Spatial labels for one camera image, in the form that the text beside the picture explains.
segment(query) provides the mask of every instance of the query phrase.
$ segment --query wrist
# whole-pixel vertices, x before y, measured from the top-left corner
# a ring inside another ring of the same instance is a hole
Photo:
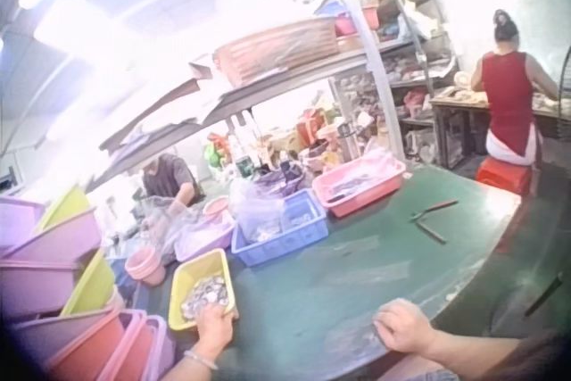
[[[222,354],[224,347],[199,339],[192,348],[192,351],[204,359],[210,360],[212,363]]]
[[[442,349],[442,342],[446,341],[446,334],[442,330],[432,329],[426,343],[418,351],[418,355],[427,360],[435,360],[438,350]]]

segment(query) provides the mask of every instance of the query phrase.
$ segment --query white skirt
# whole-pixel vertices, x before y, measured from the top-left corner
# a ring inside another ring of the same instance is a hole
[[[532,165],[535,162],[537,154],[537,132],[535,131],[535,124],[532,123],[529,127],[529,137],[527,138],[525,156],[518,155],[509,149],[492,133],[491,130],[488,131],[485,147],[488,150],[488,153],[497,160],[515,165]]]

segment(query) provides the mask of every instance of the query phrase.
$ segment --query yellow plastic basket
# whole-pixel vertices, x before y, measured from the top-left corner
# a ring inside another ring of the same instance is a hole
[[[228,290],[228,305],[225,311],[228,313],[234,309],[236,298],[234,297],[228,261],[223,250],[214,249],[183,263],[177,268],[170,291],[169,326],[172,330],[184,330],[196,326],[194,321],[187,321],[182,317],[180,306],[198,280],[220,274],[224,276]]]
[[[36,233],[39,234],[76,214],[80,214],[89,207],[87,196],[79,186],[75,185],[65,195],[50,204],[36,225]]]
[[[87,264],[60,316],[101,310],[111,298],[114,284],[115,274],[100,249]]]

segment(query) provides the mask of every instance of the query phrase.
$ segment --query person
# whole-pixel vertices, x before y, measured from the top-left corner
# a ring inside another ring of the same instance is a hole
[[[235,313],[224,314],[225,307],[209,303],[196,318],[198,342],[161,381],[210,381],[216,359],[232,340]]]
[[[381,381],[571,379],[564,335],[526,340],[451,335],[434,329],[421,309],[404,299],[381,307],[373,323],[388,349],[410,354]],[[555,372],[560,377],[549,375]]]
[[[143,185],[147,196],[174,198],[168,214],[173,217],[203,197],[184,160],[172,153],[163,153],[143,165]]]
[[[558,86],[532,55],[518,51],[519,31],[505,11],[496,11],[493,22],[496,49],[478,61],[471,81],[472,90],[485,91],[490,104],[486,149],[500,161],[532,165],[541,154],[534,86],[552,100],[558,99]]]

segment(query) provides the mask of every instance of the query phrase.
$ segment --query green work table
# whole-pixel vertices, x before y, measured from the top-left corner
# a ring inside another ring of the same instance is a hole
[[[410,166],[394,195],[343,219],[323,241],[249,269],[228,252],[240,319],[215,379],[325,380],[387,354],[371,318],[394,298],[430,319],[449,307],[492,254],[519,197],[434,167]],[[439,244],[410,222],[413,212],[458,199],[427,215]],[[148,310],[168,318],[175,266],[152,289]],[[184,350],[196,340],[177,333]]]

